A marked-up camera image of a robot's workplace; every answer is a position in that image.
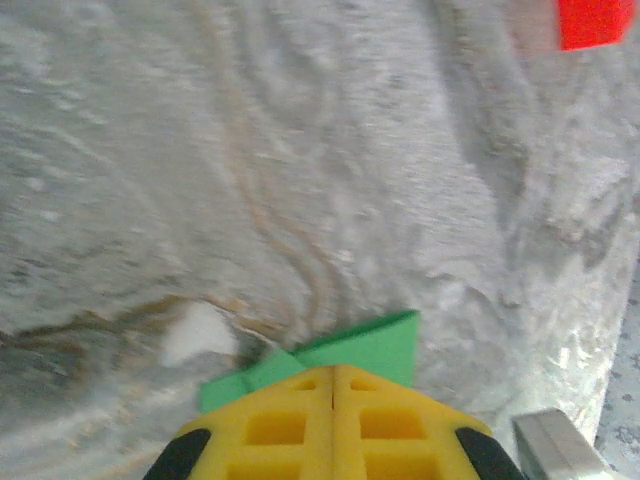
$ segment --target black rubber part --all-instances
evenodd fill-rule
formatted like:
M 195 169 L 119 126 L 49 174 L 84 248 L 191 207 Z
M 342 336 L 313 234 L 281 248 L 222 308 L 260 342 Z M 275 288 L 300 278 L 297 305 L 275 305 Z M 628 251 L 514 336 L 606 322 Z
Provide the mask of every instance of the black rubber part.
M 456 436 L 480 480 L 526 480 L 495 438 L 469 427 L 456 430 Z
M 206 428 L 199 428 L 174 438 L 143 480 L 187 480 L 210 438 L 211 432 Z

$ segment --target red block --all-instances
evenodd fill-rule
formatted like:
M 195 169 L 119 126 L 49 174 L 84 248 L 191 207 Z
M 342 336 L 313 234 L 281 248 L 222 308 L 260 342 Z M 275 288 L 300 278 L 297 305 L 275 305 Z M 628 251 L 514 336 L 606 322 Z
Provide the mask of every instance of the red block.
M 558 0 L 558 7 L 565 51 L 621 42 L 635 13 L 633 0 Z

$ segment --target yellow plastic object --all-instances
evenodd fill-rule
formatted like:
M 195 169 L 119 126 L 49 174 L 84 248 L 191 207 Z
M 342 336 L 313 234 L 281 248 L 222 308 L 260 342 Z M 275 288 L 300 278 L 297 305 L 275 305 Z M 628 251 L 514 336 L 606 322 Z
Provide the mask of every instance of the yellow plastic object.
M 321 367 L 189 423 L 176 439 L 210 434 L 197 460 L 173 477 L 159 460 L 158 476 L 145 478 L 478 480 L 456 436 L 464 427 L 490 435 L 478 420 L 364 370 Z

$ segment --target green plastic piece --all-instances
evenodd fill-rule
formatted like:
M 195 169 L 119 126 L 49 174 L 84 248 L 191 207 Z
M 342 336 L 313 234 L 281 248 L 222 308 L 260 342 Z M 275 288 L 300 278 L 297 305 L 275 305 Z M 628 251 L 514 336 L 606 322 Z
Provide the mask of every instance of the green plastic piece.
M 353 365 L 410 387 L 419 321 L 418 312 L 402 312 L 323 337 L 291 353 L 276 350 L 247 370 L 204 384 L 200 390 L 200 411 L 212 412 L 307 368 L 330 365 Z

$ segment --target silver metal piece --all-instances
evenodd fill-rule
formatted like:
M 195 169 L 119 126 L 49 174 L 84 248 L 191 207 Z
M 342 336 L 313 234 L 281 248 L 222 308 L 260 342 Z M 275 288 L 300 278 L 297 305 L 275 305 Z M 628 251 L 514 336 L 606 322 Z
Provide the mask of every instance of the silver metal piece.
M 612 472 L 558 409 L 513 419 L 518 460 L 530 480 L 612 480 Z

